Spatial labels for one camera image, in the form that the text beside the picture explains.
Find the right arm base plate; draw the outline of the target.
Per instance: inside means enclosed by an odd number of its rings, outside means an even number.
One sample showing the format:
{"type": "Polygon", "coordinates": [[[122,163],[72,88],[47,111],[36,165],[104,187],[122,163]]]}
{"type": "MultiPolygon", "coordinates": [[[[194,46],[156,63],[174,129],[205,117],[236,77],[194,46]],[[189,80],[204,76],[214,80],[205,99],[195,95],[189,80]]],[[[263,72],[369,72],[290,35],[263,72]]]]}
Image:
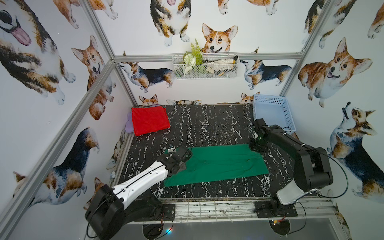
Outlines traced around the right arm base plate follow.
{"type": "Polygon", "coordinates": [[[254,206],[254,213],[257,214],[258,218],[289,218],[298,216],[296,208],[293,204],[282,205],[275,199],[254,202],[254,206]]]}

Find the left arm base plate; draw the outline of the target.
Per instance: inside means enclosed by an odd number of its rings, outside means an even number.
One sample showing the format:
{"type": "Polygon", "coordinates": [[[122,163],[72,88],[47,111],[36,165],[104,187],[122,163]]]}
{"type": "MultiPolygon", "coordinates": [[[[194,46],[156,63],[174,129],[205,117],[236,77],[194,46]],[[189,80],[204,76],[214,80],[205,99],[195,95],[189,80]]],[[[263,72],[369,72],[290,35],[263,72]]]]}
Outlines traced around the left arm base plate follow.
{"type": "Polygon", "coordinates": [[[148,206],[144,208],[140,217],[135,222],[153,222],[161,221],[161,219],[175,219],[176,205],[165,204],[161,206],[148,206]]]}

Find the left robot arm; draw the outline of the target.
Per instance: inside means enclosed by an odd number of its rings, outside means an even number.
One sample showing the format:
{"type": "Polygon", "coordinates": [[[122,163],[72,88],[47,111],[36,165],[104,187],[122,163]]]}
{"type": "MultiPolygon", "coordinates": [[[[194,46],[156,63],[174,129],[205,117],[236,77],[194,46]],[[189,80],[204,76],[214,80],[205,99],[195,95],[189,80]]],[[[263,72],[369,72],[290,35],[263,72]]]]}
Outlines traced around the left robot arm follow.
{"type": "Polygon", "coordinates": [[[102,186],[85,214],[87,229],[95,233],[93,237],[110,240],[127,223],[160,216],[163,205],[158,199],[138,197],[153,185],[186,170],[192,155],[185,146],[171,148],[133,178],[114,187],[102,186]]]}

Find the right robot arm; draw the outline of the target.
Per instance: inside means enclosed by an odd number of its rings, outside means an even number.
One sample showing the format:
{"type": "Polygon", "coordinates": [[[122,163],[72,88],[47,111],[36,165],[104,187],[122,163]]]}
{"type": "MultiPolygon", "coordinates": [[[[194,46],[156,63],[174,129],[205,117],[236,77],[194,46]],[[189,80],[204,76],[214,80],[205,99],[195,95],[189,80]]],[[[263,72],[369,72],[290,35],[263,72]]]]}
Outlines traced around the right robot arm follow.
{"type": "Polygon", "coordinates": [[[264,119],[253,121],[257,134],[250,139],[249,148],[254,152],[266,152],[273,144],[286,152],[294,160],[293,179],[278,190],[271,200],[275,211],[292,206],[308,193],[322,189],[333,183],[330,161],[325,149],[306,145],[288,134],[278,125],[267,125],[264,119]]]}

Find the light blue plastic basket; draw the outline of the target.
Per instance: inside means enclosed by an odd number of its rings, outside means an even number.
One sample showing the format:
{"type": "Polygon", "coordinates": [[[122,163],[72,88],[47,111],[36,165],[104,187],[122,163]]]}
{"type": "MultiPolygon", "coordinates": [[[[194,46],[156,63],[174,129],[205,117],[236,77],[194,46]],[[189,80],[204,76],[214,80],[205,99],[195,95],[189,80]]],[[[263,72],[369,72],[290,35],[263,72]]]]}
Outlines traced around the light blue plastic basket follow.
{"type": "Polygon", "coordinates": [[[288,100],[285,97],[255,94],[254,120],[264,119],[267,125],[278,125],[290,135],[296,132],[288,100]]]}

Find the green t-shirt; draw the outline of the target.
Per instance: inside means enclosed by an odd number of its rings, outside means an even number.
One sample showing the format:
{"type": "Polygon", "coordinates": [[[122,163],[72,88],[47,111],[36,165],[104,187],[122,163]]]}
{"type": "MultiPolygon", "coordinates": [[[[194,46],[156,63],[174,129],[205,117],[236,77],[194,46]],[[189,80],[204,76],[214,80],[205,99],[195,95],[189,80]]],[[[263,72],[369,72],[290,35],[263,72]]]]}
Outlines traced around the green t-shirt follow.
{"type": "Polygon", "coordinates": [[[266,175],[269,170],[260,153],[247,144],[195,147],[186,169],[164,180],[165,187],[224,181],[266,175]]]}

